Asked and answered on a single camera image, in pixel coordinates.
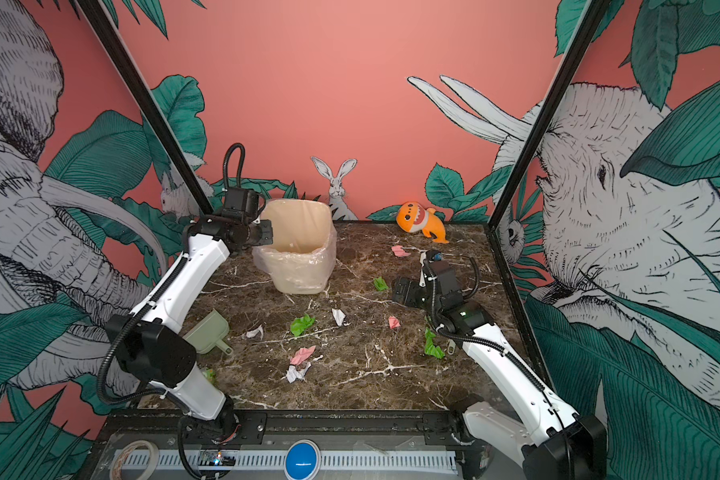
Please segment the long green paper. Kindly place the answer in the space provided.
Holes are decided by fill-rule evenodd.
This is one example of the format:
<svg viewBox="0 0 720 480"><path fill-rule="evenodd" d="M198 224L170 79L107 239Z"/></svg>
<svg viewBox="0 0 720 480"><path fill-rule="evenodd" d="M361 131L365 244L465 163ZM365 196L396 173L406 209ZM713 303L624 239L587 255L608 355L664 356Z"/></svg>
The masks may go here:
<svg viewBox="0 0 720 480"><path fill-rule="evenodd" d="M429 327L425 328L425 347L424 347L424 353L427 356L431 356L437 359L443 359L445 357L445 352L442 350L442 348L435 344L435 338L437 337L437 334L432 331Z"/></svg>

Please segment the beige bin with plastic liner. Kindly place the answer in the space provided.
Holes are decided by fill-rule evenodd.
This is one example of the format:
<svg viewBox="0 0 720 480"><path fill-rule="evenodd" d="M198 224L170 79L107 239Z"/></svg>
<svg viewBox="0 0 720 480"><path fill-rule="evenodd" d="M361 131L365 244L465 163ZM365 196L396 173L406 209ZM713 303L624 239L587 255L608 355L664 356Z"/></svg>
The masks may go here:
<svg viewBox="0 0 720 480"><path fill-rule="evenodd" d="M318 201L277 199L267 203L262 221L270 221L273 243L252 249L254 265L284 294L322 292L336 263L337 232L328 205Z"/></svg>

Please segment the green plastic dustpan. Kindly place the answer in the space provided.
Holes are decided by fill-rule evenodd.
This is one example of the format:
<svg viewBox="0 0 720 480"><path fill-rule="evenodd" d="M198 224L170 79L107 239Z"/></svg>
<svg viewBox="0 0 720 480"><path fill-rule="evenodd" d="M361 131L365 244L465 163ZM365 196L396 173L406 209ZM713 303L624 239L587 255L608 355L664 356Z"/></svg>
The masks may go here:
<svg viewBox="0 0 720 480"><path fill-rule="evenodd" d="M223 354L231 355L233 350L225 342L229 331L228 321L218 311L213 310L183 338L195 348L198 354L208 354L217 348Z"/></svg>

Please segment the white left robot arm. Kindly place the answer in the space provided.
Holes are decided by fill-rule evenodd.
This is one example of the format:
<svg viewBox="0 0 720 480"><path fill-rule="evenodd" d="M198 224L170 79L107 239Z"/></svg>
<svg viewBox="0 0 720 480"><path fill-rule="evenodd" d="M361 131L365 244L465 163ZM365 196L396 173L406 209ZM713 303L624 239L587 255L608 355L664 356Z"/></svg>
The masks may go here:
<svg viewBox="0 0 720 480"><path fill-rule="evenodd" d="M96 377L102 403L165 394L210 442L236 437L240 421L232 399L203 375L196 348L180 332L202 288L230 255L272 244L272 225L260 217L265 205L251 189L227 188L218 212L184 229L182 252L155 288L129 313L110 318L110 348Z"/></svg>

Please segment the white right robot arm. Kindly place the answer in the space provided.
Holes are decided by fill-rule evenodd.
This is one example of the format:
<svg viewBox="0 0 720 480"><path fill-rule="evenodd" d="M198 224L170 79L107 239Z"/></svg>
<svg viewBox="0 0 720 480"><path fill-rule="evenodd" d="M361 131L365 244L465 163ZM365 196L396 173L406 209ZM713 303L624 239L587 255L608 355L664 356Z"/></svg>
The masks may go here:
<svg viewBox="0 0 720 480"><path fill-rule="evenodd" d="M420 257L420 276L398 278L393 299L426 314L430 330L455 343L491 378L516 415L487 402L461 415L468 435L498 449L528 479L603 479L607 475L607 430L583 416L531 369L504 336L475 289L464 291L441 252Z"/></svg>

